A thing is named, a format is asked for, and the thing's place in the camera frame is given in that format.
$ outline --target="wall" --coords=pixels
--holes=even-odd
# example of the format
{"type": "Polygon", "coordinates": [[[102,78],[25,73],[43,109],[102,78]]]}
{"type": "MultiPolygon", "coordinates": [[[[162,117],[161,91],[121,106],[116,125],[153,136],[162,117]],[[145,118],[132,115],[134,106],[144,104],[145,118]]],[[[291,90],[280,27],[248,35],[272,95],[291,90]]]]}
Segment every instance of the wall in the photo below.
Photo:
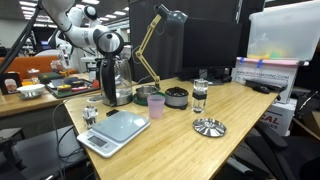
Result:
{"type": "Polygon", "coordinates": [[[27,23],[27,21],[0,19],[0,46],[10,48],[26,27],[27,23]]]}

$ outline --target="ceiling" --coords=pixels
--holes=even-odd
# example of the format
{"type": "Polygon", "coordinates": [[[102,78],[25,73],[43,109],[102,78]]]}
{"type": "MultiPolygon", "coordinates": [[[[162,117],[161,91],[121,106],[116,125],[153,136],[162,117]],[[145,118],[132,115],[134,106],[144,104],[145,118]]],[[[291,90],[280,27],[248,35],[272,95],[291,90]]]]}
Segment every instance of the ceiling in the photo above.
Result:
{"type": "MultiPolygon", "coordinates": [[[[22,0],[26,2],[36,2],[36,0],[22,0]]],[[[81,0],[75,0],[75,4],[83,4],[81,0]]],[[[98,5],[90,5],[96,8],[98,17],[104,17],[107,14],[113,14],[115,11],[123,11],[125,7],[128,7],[128,0],[100,0],[98,5]]],[[[109,21],[103,21],[103,24],[110,24],[112,22],[119,21],[128,17],[127,14],[124,16],[117,16],[115,19],[109,18],[109,21]]],[[[47,15],[44,10],[40,11],[41,15],[47,15]]],[[[19,4],[19,0],[0,0],[0,19],[7,20],[25,20],[24,15],[19,4]]]]}

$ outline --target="white box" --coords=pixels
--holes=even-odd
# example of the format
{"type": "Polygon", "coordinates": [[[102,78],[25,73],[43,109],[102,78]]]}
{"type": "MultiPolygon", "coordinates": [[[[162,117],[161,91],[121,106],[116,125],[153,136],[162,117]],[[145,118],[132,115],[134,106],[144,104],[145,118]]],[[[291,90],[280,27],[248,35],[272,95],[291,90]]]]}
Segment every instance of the white box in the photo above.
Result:
{"type": "Polygon", "coordinates": [[[245,84],[248,80],[260,80],[272,84],[286,84],[287,88],[280,93],[279,103],[289,102],[292,87],[298,69],[296,60],[258,60],[237,58],[236,67],[232,69],[232,80],[245,84]]]}
{"type": "MultiPolygon", "coordinates": [[[[289,126],[294,114],[296,100],[290,99],[288,104],[275,103],[261,117],[260,121],[268,124],[280,136],[289,135],[289,126]]],[[[252,129],[248,136],[260,136],[256,129],[252,129]]],[[[242,142],[233,152],[237,157],[247,161],[248,163],[260,168],[265,172],[269,172],[268,168],[263,164],[259,157],[250,149],[250,147],[242,142]]]]}
{"type": "Polygon", "coordinates": [[[248,58],[312,59],[320,38],[320,1],[270,8],[249,19],[248,58]]]}

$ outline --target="digital scale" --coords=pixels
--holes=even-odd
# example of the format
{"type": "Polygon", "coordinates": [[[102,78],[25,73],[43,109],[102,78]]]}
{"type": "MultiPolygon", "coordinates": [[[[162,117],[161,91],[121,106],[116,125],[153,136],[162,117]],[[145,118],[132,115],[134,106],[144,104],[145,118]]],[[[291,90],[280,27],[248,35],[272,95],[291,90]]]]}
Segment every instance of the digital scale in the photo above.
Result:
{"type": "Polygon", "coordinates": [[[111,157],[150,125],[149,119],[119,111],[94,124],[77,139],[105,158],[111,157]]]}

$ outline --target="wooden desk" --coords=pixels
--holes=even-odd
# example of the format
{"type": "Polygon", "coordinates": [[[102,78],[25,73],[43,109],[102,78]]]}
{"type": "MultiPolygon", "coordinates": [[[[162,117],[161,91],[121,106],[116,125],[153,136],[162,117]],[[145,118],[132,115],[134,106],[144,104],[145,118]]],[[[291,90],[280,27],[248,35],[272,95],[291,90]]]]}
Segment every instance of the wooden desk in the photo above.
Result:
{"type": "MultiPolygon", "coordinates": [[[[277,97],[276,93],[258,93],[236,82],[210,86],[205,112],[195,114],[190,110],[192,83],[161,81],[162,92],[175,86],[190,93],[186,110],[165,107],[161,119],[151,119],[146,130],[109,159],[87,149],[101,179],[209,179],[277,97]],[[197,133],[192,123],[205,117],[222,122],[227,127],[225,136],[208,138],[197,133]]],[[[65,104],[79,133],[85,131],[81,112],[87,105],[86,99],[80,98],[65,104]]],[[[102,102],[92,105],[98,108],[98,120],[114,109],[102,102]]],[[[115,108],[148,116],[147,107],[133,102],[115,108]]]]}
{"type": "MultiPolygon", "coordinates": [[[[73,74],[70,76],[88,79],[88,74],[73,74]]],[[[0,117],[55,106],[62,103],[63,100],[64,98],[55,98],[47,90],[44,90],[44,94],[41,97],[32,100],[22,100],[19,98],[19,94],[2,95],[0,92],[0,117]]]]}

